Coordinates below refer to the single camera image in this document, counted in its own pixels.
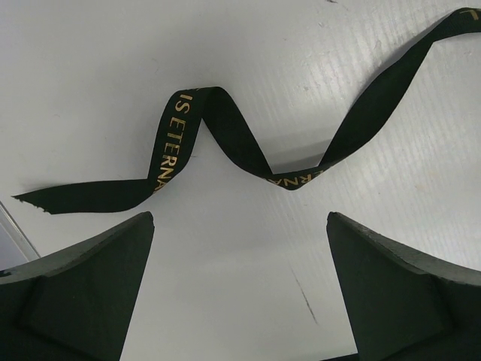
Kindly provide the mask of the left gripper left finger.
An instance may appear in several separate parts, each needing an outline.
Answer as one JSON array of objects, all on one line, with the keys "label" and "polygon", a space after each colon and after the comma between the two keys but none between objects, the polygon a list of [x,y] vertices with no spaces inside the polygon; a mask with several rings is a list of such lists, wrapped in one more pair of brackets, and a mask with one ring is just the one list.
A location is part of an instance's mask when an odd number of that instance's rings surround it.
[{"label": "left gripper left finger", "polygon": [[139,213],[1,272],[3,360],[118,360],[154,235]]}]

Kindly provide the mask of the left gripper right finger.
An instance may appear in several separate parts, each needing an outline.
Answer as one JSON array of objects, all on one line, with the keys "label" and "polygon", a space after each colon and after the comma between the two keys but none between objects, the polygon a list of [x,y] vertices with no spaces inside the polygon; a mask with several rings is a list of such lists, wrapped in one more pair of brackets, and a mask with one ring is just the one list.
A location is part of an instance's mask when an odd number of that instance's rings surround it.
[{"label": "left gripper right finger", "polygon": [[480,273],[331,212],[328,242],[357,348],[346,360],[478,360]]}]

